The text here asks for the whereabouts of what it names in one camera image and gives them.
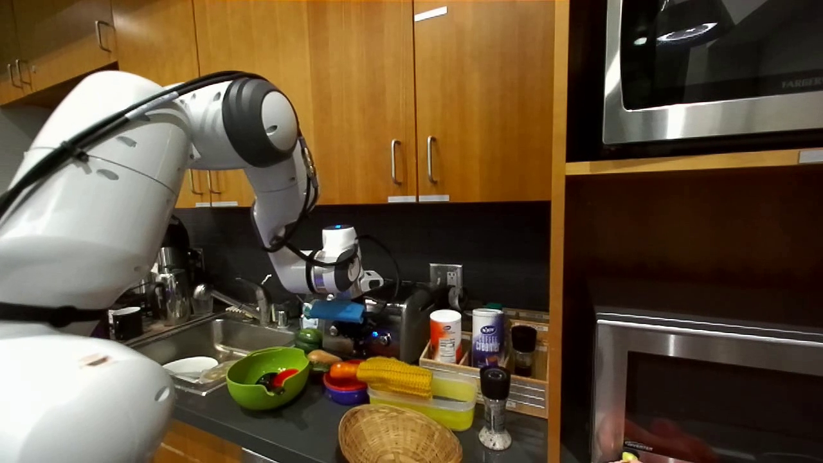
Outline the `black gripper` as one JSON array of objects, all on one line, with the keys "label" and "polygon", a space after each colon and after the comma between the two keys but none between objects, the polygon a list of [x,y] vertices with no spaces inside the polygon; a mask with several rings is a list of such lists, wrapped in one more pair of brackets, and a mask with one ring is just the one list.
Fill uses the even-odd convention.
[{"label": "black gripper", "polygon": [[365,301],[357,341],[375,351],[388,351],[393,347],[393,320],[384,301]]}]

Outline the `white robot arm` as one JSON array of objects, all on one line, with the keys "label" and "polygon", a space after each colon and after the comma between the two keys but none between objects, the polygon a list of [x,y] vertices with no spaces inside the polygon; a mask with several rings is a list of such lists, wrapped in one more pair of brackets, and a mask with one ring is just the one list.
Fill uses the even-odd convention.
[{"label": "white robot arm", "polygon": [[0,198],[0,463],[146,463],[175,405],[152,358],[67,326],[159,255],[182,178],[239,170],[280,286],[311,301],[384,286],[350,225],[293,250],[320,179],[292,98],[252,72],[177,84],[103,68],[51,112]]}]

